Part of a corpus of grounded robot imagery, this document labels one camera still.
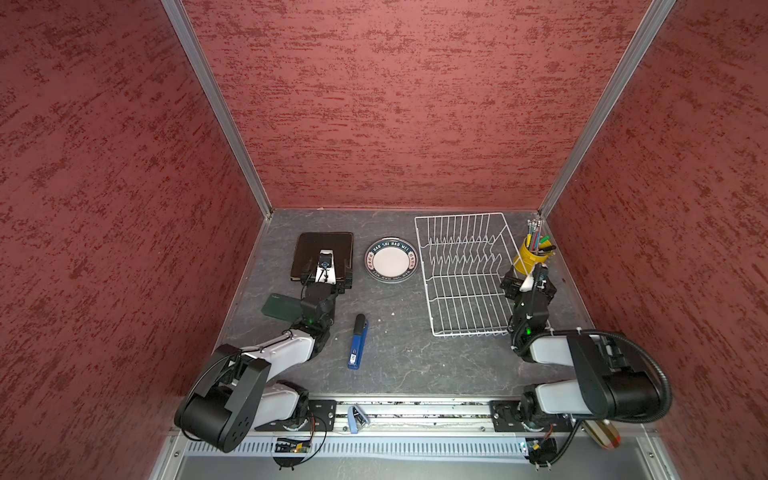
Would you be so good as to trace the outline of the dark square plate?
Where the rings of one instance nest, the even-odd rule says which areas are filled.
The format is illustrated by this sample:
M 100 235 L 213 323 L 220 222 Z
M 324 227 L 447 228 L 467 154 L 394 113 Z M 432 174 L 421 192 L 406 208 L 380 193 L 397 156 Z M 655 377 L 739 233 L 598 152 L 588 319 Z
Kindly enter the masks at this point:
M 305 283 L 314 279 L 323 251 L 333 254 L 336 284 L 350 288 L 353 278 L 354 234 L 351 232 L 303 232 L 299 235 L 290 270 L 290 279 Z

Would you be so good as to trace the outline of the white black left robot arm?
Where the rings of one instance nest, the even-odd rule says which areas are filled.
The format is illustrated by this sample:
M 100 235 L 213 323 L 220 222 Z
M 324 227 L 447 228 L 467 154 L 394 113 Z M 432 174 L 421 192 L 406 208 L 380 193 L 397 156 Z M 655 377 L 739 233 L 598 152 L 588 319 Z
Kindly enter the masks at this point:
M 349 279 L 309 279 L 298 298 L 270 294 L 262 313 L 289 327 L 258 345 L 219 345 L 177 408 L 175 426 L 188 440 L 228 453 L 254 427 L 303 422 L 307 390 L 275 377 L 320 354 L 331 336 L 337 297 L 351 286 Z

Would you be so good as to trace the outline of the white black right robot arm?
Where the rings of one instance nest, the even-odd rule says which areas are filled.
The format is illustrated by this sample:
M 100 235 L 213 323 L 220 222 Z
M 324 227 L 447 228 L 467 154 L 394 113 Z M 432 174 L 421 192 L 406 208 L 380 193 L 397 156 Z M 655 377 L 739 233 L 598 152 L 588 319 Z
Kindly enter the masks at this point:
M 529 273 L 510 268 L 500 282 L 513 302 L 508 320 L 512 351 L 527 363 L 570 367 L 575 377 L 529 385 L 516 420 L 530 429 L 559 417 L 653 423 L 671 409 L 673 394 L 661 365 L 626 336 L 596 329 L 555 330 L 549 306 L 557 288 L 546 266 Z

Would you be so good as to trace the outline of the green sponge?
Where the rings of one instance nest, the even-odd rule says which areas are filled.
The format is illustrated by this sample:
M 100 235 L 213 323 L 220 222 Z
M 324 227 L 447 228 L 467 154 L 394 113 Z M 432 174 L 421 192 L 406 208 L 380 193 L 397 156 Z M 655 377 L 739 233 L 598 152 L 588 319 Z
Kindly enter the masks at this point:
M 283 294 L 271 293 L 261 307 L 261 313 L 266 317 L 294 323 L 302 317 L 301 300 Z

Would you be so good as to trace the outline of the blue black stapler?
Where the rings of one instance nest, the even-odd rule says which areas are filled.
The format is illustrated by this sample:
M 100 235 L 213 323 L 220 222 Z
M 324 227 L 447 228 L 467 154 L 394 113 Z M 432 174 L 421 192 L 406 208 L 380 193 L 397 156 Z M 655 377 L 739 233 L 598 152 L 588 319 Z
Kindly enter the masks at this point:
M 367 332 L 368 319 L 364 314 L 358 314 L 355 319 L 352 341 L 347 361 L 347 367 L 350 370 L 358 370 L 361 366 Z

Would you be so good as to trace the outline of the yellow pen cup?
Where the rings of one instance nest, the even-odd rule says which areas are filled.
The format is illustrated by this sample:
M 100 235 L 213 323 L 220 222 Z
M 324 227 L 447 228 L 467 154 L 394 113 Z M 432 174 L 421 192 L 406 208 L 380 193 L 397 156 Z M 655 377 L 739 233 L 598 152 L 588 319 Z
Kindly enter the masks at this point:
M 513 260 L 514 270 L 523 276 L 532 273 L 537 264 L 546 263 L 556 251 L 556 246 L 549 240 L 544 242 L 538 250 L 533 250 L 531 242 L 532 236 L 527 235 L 518 255 Z

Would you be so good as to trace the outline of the pens in cup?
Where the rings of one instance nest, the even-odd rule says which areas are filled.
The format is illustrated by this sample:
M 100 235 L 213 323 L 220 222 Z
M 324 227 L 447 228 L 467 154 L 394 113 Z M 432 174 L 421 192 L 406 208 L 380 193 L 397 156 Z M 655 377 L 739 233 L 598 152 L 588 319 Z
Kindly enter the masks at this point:
M 542 219 L 536 218 L 528 221 L 528 234 L 525 246 L 534 255 L 544 255 L 556 250 L 556 246 L 551 242 L 551 237 L 544 231 L 544 221 Z

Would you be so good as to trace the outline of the blue white clip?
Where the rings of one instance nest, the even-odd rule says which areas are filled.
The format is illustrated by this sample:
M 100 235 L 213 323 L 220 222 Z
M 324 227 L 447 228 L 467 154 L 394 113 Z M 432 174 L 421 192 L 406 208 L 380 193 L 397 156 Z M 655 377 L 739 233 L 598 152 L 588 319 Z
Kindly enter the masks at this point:
M 363 409 L 358 405 L 351 405 L 347 412 L 348 430 L 351 434 L 359 434 L 361 430 L 370 424 L 370 420 Z

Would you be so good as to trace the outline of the plaid patterned roll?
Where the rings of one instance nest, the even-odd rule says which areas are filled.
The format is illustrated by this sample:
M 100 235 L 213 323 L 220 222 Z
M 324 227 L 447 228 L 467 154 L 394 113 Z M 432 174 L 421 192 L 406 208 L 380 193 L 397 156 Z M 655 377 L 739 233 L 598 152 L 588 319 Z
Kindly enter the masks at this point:
M 616 449 L 621 444 L 620 432 L 609 420 L 585 420 L 583 428 L 605 450 Z

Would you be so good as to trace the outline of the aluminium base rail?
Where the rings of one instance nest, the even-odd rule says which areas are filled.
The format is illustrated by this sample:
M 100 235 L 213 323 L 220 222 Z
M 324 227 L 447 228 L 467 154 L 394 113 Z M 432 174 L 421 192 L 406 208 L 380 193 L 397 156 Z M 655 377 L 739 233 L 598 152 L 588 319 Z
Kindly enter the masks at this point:
M 348 430 L 360 406 L 370 424 Z M 289 467 L 311 458 L 379 458 L 532 464 L 545 468 L 555 448 L 573 443 L 576 420 L 559 417 L 539 429 L 516 420 L 518 401 L 487 398 L 347 396 L 313 399 L 296 429 L 276 421 L 254 427 L 229 457 L 279 460 Z

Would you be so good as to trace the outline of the aluminium left corner post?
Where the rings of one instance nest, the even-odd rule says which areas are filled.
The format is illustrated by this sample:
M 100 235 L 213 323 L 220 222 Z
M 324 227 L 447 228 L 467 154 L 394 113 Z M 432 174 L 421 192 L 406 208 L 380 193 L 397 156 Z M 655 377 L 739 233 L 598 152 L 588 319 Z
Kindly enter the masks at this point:
M 194 32 L 183 2 L 180 0 L 162 0 L 161 4 L 262 215 L 267 221 L 271 220 L 273 206 Z

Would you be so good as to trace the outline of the aluminium corner post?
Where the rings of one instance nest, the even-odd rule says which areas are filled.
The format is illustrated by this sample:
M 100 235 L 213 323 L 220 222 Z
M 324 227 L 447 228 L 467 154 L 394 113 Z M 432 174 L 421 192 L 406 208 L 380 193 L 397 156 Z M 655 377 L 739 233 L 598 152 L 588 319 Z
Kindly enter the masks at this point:
M 595 108 L 539 207 L 538 214 L 541 218 L 547 219 L 553 212 L 675 4 L 675 0 L 650 2 Z
M 161 4 L 262 215 L 267 221 L 271 220 L 273 206 L 194 32 L 183 2 L 180 0 L 162 0 Z

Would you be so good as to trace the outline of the aluminium right corner post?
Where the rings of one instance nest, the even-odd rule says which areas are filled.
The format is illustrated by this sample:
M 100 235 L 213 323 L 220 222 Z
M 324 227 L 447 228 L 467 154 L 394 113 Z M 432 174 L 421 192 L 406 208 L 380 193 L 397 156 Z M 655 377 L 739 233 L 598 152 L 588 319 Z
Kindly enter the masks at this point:
M 595 108 L 539 207 L 538 214 L 541 218 L 547 219 L 553 212 L 675 4 L 675 0 L 650 2 Z

